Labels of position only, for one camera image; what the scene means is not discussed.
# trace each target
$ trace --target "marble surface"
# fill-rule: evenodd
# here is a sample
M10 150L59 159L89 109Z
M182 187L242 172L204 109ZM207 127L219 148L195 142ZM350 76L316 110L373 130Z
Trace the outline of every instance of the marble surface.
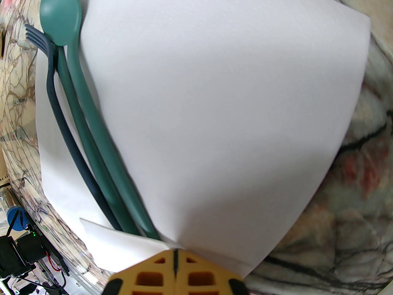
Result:
M316 195L247 277L252 294L377 294L393 278L393 0L336 1L372 19L362 91L343 146ZM41 28L39 2L14 0L1 13L0 144L26 210L73 270L102 288L110 273L94 264L41 187L35 130L37 50L24 36L26 23Z

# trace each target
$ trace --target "white napkin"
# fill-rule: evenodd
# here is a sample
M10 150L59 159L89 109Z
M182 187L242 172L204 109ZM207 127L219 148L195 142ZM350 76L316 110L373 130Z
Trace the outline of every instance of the white napkin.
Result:
M332 0L82 4L87 82L156 228L247 275L295 222L341 144L362 83L369 19ZM143 238L104 234L108 222L59 136L45 74L39 54L45 194L99 266L119 271L123 259L100 257L98 228L105 246L141 255L128 265L149 252L138 253ZM95 225L83 229L80 217ZM168 246L156 247L151 255Z

